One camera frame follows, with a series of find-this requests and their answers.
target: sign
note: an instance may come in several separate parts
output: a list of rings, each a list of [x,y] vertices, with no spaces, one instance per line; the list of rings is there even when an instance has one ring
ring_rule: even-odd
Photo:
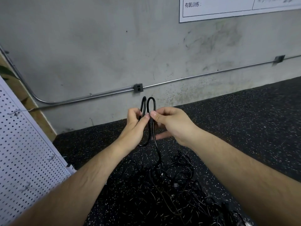
[[[301,0],[180,0],[180,22],[301,8]]]

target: metal conduit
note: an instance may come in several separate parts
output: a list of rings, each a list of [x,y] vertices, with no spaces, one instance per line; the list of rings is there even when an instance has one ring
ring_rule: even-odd
[[[8,57],[8,55],[4,52],[4,50],[2,49],[1,46],[0,46],[0,50],[1,50],[1,53],[3,54],[3,56],[8,61],[8,63],[10,64],[10,66],[13,68],[13,70],[14,70],[15,74],[17,75],[17,77],[24,84],[24,86],[27,89],[27,91],[29,92],[29,94],[33,98],[35,98],[37,101],[45,103],[45,104],[49,104],[47,106],[41,106],[41,107],[37,107],[37,108],[31,109],[30,111],[41,110],[41,109],[46,109],[46,108],[53,108],[53,107],[60,106],[60,105],[67,105],[67,104],[71,104],[71,103],[76,103],[76,102],[81,102],[81,101],[85,101],[85,100],[90,100],[90,99],[93,99],[93,98],[100,98],[100,97],[105,97],[105,96],[109,96],[109,95],[115,95],[115,94],[125,93],[125,92],[129,92],[129,91],[133,91],[134,90],[133,86],[129,86],[129,87],[121,88],[121,89],[110,90],[110,91],[105,91],[105,92],[96,93],[96,94],[91,94],[90,93],[87,96],[73,98],[73,99],[69,99],[69,100],[65,100],[65,101],[61,101],[61,102],[47,102],[47,101],[44,101],[44,100],[38,98],[35,95],[35,93],[31,90],[31,88],[29,87],[29,85],[26,83],[26,81],[24,80],[23,76],[21,75],[21,73],[18,71],[18,69],[16,68],[16,66],[13,64],[13,62]],[[292,58],[297,58],[297,57],[301,57],[301,55],[295,55],[295,56],[286,57],[286,58],[284,58],[284,60],[292,59]],[[199,74],[199,75],[184,77],[184,78],[180,78],[180,79],[175,79],[175,80],[171,80],[171,81],[167,81],[167,82],[163,82],[163,83],[157,83],[157,84],[153,84],[153,85],[149,85],[149,86],[144,86],[143,88],[146,89],[146,88],[160,86],[160,85],[164,85],[164,84],[169,84],[169,83],[173,83],[173,82],[177,82],[177,81],[182,81],[182,80],[186,80],[186,79],[197,78],[197,77],[200,77],[200,76],[217,74],[217,73],[222,73],[222,72],[227,72],[227,71],[232,71],[232,70],[239,70],[239,69],[243,69],[243,68],[254,67],[254,66],[259,66],[259,65],[262,65],[262,64],[268,64],[268,63],[274,63],[274,62],[275,62],[275,60],[272,60],[272,61],[267,61],[267,62],[262,62],[262,63],[256,63],[256,64],[251,64],[251,65],[246,65],[246,66],[242,66],[242,67],[236,67],[236,68],[230,68],[230,69],[226,69],[226,70],[214,71],[214,72],[209,72],[209,73],[204,73],[204,74]]]

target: white pegboard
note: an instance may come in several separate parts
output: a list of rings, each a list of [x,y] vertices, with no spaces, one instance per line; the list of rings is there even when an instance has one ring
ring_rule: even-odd
[[[0,77],[0,225],[68,178],[67,163]]]

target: forearm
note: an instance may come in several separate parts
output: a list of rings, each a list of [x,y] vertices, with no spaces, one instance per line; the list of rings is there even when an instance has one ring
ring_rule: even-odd
[[[263,225],[299,225],[301,183],[198,129],[191,146],[246,212]]]
[[[105,182],[123,155],[115,144],[23,213],[12,225],[82,226]]]

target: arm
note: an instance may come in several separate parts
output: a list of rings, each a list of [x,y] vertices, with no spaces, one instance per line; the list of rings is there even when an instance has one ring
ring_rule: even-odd
[[[111,172],[142,139],[149,114],[138,122],[139,115],[138,108],[129,109],[127,125],[114,143],[25,211],[11,226],[82,226]]]
[[[182,110],[163,107],[151,117],[192,149],[218,180],[260,225],[300,225],[301,183],[247,156],[218,137],[198,128]]]

